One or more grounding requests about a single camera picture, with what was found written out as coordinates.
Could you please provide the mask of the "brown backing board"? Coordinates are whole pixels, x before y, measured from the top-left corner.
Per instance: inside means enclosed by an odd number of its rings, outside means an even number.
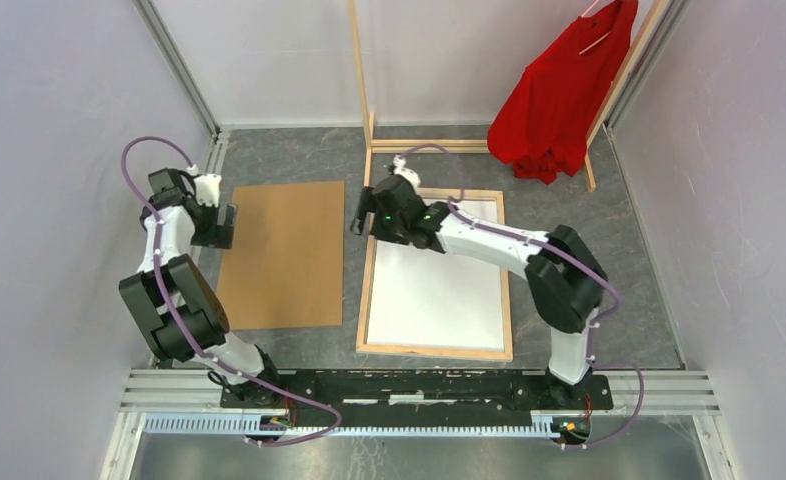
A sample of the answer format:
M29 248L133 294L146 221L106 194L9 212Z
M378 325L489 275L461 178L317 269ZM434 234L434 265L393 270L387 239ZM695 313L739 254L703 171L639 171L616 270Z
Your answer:
M217 297L234 330L343 321L345 183L234 188L238 214Z

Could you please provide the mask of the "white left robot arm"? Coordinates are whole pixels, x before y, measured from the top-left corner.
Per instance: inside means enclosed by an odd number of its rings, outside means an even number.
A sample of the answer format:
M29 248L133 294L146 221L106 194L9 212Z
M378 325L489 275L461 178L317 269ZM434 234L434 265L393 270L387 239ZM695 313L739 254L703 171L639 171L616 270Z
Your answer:
M283 381L271 358L232 333L227 313L199 270L196 247L228 250L238 209L220 205L221 178L165 168L148 177L152 189L140 214L146 250L119 293L159 361L195 362L229 400L275 405Z

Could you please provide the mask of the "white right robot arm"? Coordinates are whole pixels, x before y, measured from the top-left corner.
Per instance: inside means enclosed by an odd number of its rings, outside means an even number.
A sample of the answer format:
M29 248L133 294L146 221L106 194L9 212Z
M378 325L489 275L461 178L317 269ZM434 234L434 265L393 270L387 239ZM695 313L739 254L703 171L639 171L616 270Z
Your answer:
M454 197L429 203L402 174L362 189L350 228L381 242L480 260L524 279L551 331L549 400L571 408L586 396L591 330L608 314L604 295L620 296L574 229L513 229L475 216Z

